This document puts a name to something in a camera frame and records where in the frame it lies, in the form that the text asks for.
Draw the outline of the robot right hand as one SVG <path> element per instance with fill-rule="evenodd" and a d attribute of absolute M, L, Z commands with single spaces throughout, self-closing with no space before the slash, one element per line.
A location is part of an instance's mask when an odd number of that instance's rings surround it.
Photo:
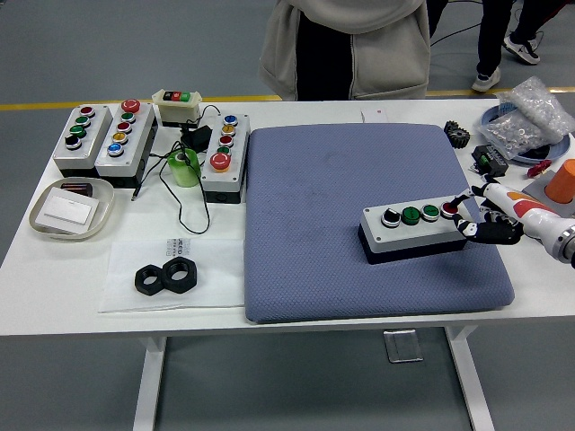
<path fill-rule="evenodd" d="M 472 186 L 461 199 L 473 196 L 487 198 L 501 212 L 523 226 L 510 226 L 503 222 L 472 223 L 459 214 L 452 219 L 456 229 L 471 242 L 513 245 L 526 233 L 552 248 L 561 234 L 574 226 L 573 218 L 564 218 L 534 198 L 498 182 L 487 182 L 480 188 Z"/>

